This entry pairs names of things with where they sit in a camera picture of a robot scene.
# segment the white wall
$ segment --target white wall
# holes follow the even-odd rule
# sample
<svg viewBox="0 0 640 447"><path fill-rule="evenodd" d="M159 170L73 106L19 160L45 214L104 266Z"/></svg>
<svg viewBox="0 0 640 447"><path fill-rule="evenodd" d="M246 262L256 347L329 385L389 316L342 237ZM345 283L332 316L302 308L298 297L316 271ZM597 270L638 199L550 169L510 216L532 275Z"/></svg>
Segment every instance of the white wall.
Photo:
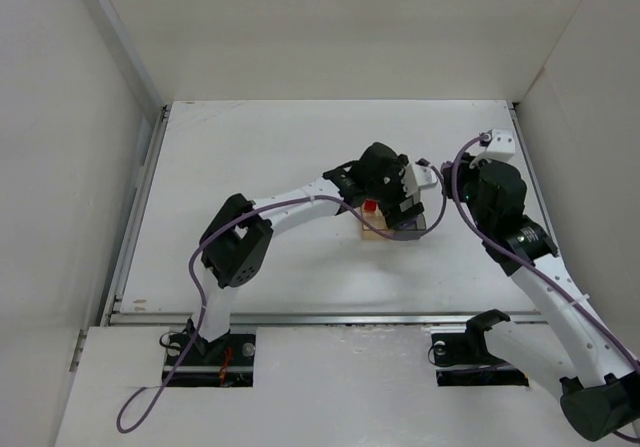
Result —
<svg viewBox="0 0 640 447"><path fill-rule="evenodd" d="M583 0L518 113L573 276L640 352L640 0Z"/></svg>
<svg viewBox="0 0 640 447"><path fill-rule="evenodd" d="M520 100L580 0L112 0L165 101Z"/></svg>
<svg viewBox="0 0 640 447"><path fill-rule="evenodd" d="M0 0L0 444L51 443L142 112L82 0Z"/></svg>

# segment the metal bar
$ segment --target metal bar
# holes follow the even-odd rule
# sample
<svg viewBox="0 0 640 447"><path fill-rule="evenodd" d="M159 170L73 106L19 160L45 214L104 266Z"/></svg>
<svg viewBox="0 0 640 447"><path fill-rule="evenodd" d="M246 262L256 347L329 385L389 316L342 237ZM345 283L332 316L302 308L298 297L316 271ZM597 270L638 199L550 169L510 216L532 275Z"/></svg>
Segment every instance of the metal bar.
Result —
<svg viewBox="0 0 640 447"><path fill-rule="evenodd" d="M125 81L151 123L164 102L111 0L84 0Z"/></svg>
<svg viewBox="0 0 640 447"><path fill-rule="evenodd" d="M518 142L520 143L520 148L522 149L522 156L524 157L524 163L527 166L527 171L529 172L529 177L531 178L531 183L533 184L533 191L536 194L536 199L538 201L538 205L540 205L540 210L542 211L542 217L547 227L547 231L554 243L558 245L558 239L556 238L556 234L553 230L553 224L551 223L551 217L549 216L549 211L547 210L547 204L544 202L544 198L542 197L542 191L540 190L540 183L538 182L538 177L536 177L536 172L533 169L533 164L531 163L531 156L529 155L529 151L527 150L527 144L524 141L524 137L522 135L522 129L520 128L520 122L518 122L518 114L516 112L515 107L511 102L507 102L509 106L509 113L511 114L511 122L513 123L513 127L516 131L516 135L518 137Z"/></svg>
<svg viewBox="0 0 640 447"><path fill-rule="evenodd" d="M129 277L129 270L131 269L131 261L133 260L133 253L138 241L138 235L140 234L140 227L142 226L142 218L145 208L147 206L147 200L149 199L149 191L151 190L151 181L156 170L158 163L158 157L160 157L160 148L162 147L162 141L164 139L164 133L167 128L168 122L168 108L163 108L158 116L156 126L153 130L151 137L151 146L147 152L147 158L144 165L140 169L139 175L141 180L136 191L136 196L133 201L133 207L129 214L129 220L127 222L127 228L118 254L118 260L114 269L113 277L109 285L109 291L105 296L104 308L102 309L102 317L100 325L109 325L109 318L113 312L116 297L121 297L124 287Z"/></svg>
<svg viewBox="0 0 640 447"><path fill-rule="evenodd" d="M293 326L293 325L443 325L464 324L477 312L458 314L232 314L231 325L238 326ZM508 313L516 323L545 324L535 312ZM110 325L178 325L184 326L188 314L116 314Z"/></svg>

